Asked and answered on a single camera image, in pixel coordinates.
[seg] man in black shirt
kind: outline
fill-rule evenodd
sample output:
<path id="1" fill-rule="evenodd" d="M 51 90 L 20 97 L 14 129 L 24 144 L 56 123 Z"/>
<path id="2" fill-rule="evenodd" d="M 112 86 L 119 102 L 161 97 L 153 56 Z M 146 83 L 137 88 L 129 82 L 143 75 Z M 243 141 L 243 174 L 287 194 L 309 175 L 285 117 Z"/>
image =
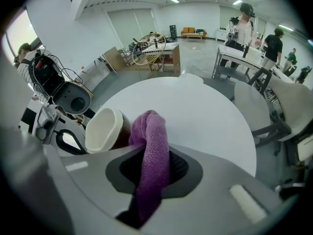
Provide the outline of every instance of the man in black shirt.
<path id="1" fill-rule="evenodd" d="M 277 57 L 277 65 L 280 65 L 280 60 L 282 57 L 283 43 L 280 39 L 283 37 L 284 32 L 280 28 L 276 28 L 274 33 L 275 35 L 268 35 L 265 38 L 265 43 L 267 44 L 268 48 L 262 61 L 262 67 L 267 70 L 270 70 L 275 65 L 277 62 Z"/>

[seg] white table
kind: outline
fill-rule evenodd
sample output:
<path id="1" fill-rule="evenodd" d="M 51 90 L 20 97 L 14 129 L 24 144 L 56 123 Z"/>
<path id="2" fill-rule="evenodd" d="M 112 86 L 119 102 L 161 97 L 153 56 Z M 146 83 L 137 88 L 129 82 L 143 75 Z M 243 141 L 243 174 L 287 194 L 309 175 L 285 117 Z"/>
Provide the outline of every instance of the white table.
<path id="1" fill-rule="evenodd" d="M 252 176 L 256 150 L 250 128 L 235 105 L 217 90 L 176 77 L 133 84 L 99 110 L 115 108 L 133 122 L 147 110 L 166 120 L 168 142 L 232 161 Z"/>
<path id="2" fill-rule="evenodd" d="M 213 73 L 212 73 L 212 79 L 215 78 L 216 73 L 219 73 L 219 74 L 228 75 L 228 76 L 234 77 L 238 80 L 247 82 L 249 80 L 249 78 L 247 78 L 247 73 L 248 73 L 249 69 L 252 69 L 254 71 L 258 71 L 262 66 L 257 60 L 251 61 L 249 59 L 244 58 L 243 55 L 244 55 L 244 52 L 241 50 L 227 47 L 225 45 L 219 45 L 217 57 L 216 57 L 216 61 L 215 61 L 215 66 L 214 66 Z M 236 71 L 234 69 L 222 67 L 222 66 L 220 66 L 220 62 L 222 59 L 226 59 L 226 60 L 235 62 L 237 64 L 243 65 L 243 66 L 247 67 L 248 69 L 247 69 L 246 73 L 243 74 L 240 71 Z"/>
<path id="3" fill-rule="evenodd" d="M 165 66 L 174 66 L 173 70 L 174 73 L 176 72 L 176 67 L 178 67 L 178 70 L 180 70 L 180 53 L 179 53 L 179 43 L 178 42 L 174 42 L 174 43 L 165 43 L 165 44 L 157 44 L 158 49 L 156 50 L 155 45 L 150 45 L 148 48 L 144 49 L 142 51 L 142 53 L 145 53 L 148 56 L 153 56 L 153 55 L 159 55 L 160 51 L 163 50 L 163 53 L 161 54 L 161 59 L 162 59 L 162 63 L 161 63 L 161 67 L 158 66 L 157 70 L 163 69 Z M 164 55 L 172 55 L 172 59 L 173 59 L 173 63 L 164 63 Z"/>
<path id="4" fill-rule="evenodd" d="M 164 44 L 157 44 L 158 48 L 160 50 L 162 50 L 164 48 Z M 179 46 L 179 43 L 178 42 L 175 42 L 175 43 L 166 43 L 165 44 L 165 49 L 162 53 L 162 55 L 170 55 L 173 53 L 173 50 Z M 153 52 L 153 50 L 156 50 L 156 47 L 155 45 L 150 45 L 148 48 L 144 49 L 142 51 L 142 53 L 147 53 L 147 55 L 156 55 L 159 53 L 159 51 L 155 51 Z"/>

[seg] purple towel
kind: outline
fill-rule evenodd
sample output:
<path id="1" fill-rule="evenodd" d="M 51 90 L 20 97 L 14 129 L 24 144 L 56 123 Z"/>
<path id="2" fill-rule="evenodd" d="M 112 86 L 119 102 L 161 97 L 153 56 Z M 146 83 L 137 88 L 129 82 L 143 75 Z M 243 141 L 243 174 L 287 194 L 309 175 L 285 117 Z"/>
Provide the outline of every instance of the purple towel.
<path id="1" fill-rule="evenodd" d="M 139 219 L 144 224 L 161 203 L 161 191 L 170 182 L 170 154 L 165 119 L 147 111 L 132 124 L 129 144 L 146 144 L 141 178 L 136 189 Z"/>

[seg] window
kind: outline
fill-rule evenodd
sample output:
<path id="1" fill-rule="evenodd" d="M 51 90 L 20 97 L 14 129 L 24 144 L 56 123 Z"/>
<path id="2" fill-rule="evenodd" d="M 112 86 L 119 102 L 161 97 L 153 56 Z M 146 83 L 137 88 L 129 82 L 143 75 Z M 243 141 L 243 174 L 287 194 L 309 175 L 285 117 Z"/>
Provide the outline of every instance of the window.
<path id="1" fill-rule="evenodd" d="M 112 11 L 108 16 L 124 47 L 133 42 L 133 38 L 139 41 L 156 31 L 150 9 Z"/>
<path id="2" fill-rule="evenodd" d="M 29 43 L 33 49 L 43 48 L 40 39 L 37 37 L 32 24 L 30 23 L 27 10 L 24 10 L 6 29 L 3 38 L 1 39 L 1 46 L 5 56 L 14 64 L 14 57 L 17 55 L 19 47 Z"/>
<path id="3" fill-rule="evenodd" d="M 19 50 L 19 47 L 24 43 L 31 44 L 37 34 L 29 20 L 27 10 L 24 10 L 7 28 L 7 40 L 12 47 L 14 55 Z"/>

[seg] white cabinet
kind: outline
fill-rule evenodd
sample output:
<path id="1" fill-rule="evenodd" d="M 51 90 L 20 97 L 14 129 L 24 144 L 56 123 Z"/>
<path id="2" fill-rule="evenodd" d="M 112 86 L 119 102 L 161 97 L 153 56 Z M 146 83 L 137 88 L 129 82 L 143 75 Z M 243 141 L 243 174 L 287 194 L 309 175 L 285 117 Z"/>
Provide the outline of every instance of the white cabinet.
<path id="1" fill-rule="evenodd" d="M 106 62 L 100 62 L 99 59 L 95 59 L 78 73 L 83 80 L 83 85 L 91 92 L 109 74 L 110 71 L 106 66 Z"/>
<path id="2" fill-rule="evenodd" d="M 216 37 L 215 37 L 215 40 L 216 40 L 216 41 L 217 41 L 218 39 L 225 41 L 226 38 L 227 38 L 227 31 L 226 31 L 226 30 L 218 29 L 218 30 L 216 31 Z"/>

